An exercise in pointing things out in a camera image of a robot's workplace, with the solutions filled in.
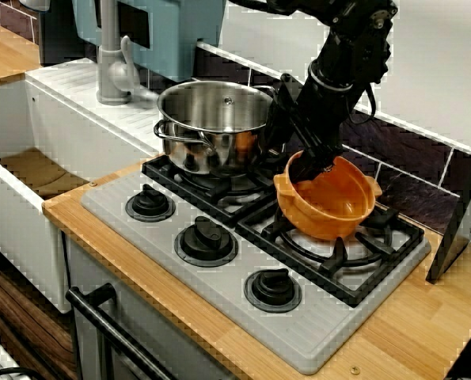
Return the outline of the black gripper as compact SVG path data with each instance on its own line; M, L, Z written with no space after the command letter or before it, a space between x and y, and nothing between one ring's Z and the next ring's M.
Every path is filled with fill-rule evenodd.
M264 152L308 150L291 158L288 176L293 184L314 180L341 155L340 125L355 103L350 75L330 70L323 59L309 65L303 84L282 74L264 127Z

